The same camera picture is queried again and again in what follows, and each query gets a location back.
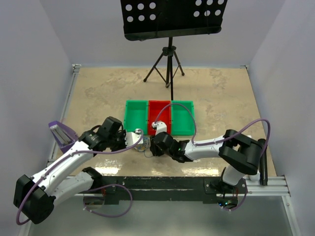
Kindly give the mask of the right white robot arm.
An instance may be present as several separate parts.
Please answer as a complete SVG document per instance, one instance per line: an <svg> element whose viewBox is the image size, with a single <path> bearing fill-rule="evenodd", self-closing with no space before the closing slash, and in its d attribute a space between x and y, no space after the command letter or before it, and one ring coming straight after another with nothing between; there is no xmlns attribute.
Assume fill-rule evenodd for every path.
<svg viewBox="0 0 315 236"><path fill-rule="evenodd" d="M179 163L222 158L228 163L219 181L224 193L231 193L245 175L258 173L260 159L267 149L266 140L254 140L232 129L217 138L195 143L192 140L177 141L167 132L160 132L150 137L150 144L153 156L165 154Z"/></svg>

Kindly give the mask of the green bin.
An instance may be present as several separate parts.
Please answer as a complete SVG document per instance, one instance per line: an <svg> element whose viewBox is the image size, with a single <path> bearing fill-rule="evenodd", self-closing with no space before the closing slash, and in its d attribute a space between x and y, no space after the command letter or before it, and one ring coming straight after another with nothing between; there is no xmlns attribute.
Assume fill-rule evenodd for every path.
<svg viewBox="0 0 315 236"><path fill-rule="evenodd" d="M195 131L194 122L191 118L191 115L194 117L193 101L173 100L171 103L178 103L186 107L185 109L180 105L171 106L171 135L192 136Z"/></svg>
<svg viewBox="0 0 315 236"><path fill-rule="evenodd" d="M127 100L124 116L124 129L132 132L135 129L142 129L144 135L148 134L148 101Z"/></svg>

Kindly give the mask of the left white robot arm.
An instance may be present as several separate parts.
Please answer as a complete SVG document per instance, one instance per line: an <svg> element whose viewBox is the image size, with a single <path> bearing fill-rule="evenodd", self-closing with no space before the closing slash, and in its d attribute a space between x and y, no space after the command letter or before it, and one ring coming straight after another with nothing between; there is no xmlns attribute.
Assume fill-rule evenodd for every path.
<svg viewBox="0 0 315 236"><path fill-rule="evenodd" d="M84 132L74 145L57 161L31 177L21 176L14 193L14 205L18 208L16 223L22 225L24 214L35 224L44 221L54 208L83 191L98 192L103 184L102 175L87 167L75 177L68 175L107 148L119 153L125 147L126 132L120 120L107 117L102 125Z"/></svg>

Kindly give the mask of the red bin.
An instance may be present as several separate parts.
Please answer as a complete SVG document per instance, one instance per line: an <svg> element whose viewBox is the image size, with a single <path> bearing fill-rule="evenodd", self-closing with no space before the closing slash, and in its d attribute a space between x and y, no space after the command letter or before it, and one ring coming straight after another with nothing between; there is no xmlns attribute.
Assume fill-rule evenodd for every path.
<svg viewBox="0 0 315 236"><path fill-rule="evenodd" d="M147 133L154 135L156 131L152 128L152 123L156 120L160 111L171 101L169 100L149 100L148 101L148 122ZM159 116L158 121L163 121L167 126L167 133L171 134L171 107L167 107Z"/></svg>

